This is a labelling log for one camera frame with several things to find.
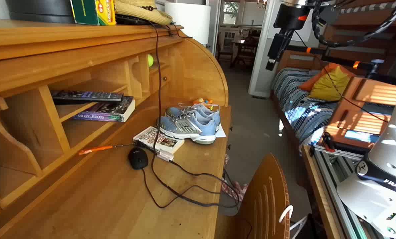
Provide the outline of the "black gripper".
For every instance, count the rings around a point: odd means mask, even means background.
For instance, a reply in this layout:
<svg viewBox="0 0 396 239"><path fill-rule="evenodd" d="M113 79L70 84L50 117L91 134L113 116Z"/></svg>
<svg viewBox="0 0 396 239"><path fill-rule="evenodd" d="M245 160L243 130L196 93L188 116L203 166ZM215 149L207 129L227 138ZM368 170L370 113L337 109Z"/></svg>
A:
<svg viewBox="0 0 396 239"><path fill-rule="evenodd" d="M292 33L303 28L309 13L308 0L281 0L273 27L279 32L273 36L268 49L265 68L272 71L288 47Z"/></svg>

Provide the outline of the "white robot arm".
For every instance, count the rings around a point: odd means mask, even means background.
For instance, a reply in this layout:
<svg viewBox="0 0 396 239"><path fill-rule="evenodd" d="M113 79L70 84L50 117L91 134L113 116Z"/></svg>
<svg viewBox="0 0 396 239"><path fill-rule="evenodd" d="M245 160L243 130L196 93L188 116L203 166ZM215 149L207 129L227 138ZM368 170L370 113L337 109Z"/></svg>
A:
<svg viewBox="0 0 396 239"><path fill-rule="evenodd" d="M396 20L396 5L388 19L377 29L365 33L360 39L348 40L344 44L329 43L321 39L316 27L320 7L333 5L333 0L280 0L280 7L273 23L279 32L275 35L268 51L267 68L285 51L292 33L300 29L312 13L312 29L315 37L328 47L348 47L354 41L364 41L382 32ZM396 239L396 105L386 129L366 156L356 165L354 174L337 186L340 201L358 218L368 222L382 237Z"/></svg>

